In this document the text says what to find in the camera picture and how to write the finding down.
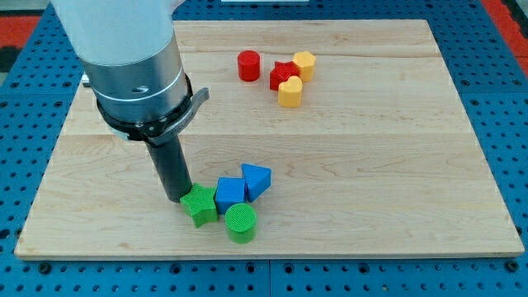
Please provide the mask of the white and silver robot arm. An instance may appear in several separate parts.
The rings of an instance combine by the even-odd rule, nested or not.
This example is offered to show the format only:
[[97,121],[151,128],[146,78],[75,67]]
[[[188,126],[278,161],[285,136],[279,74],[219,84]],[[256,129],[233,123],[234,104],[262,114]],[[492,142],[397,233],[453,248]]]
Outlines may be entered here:
[[151,122],[181,106],[187,83],[172,24],[177,0],[52,0],[102,110]]

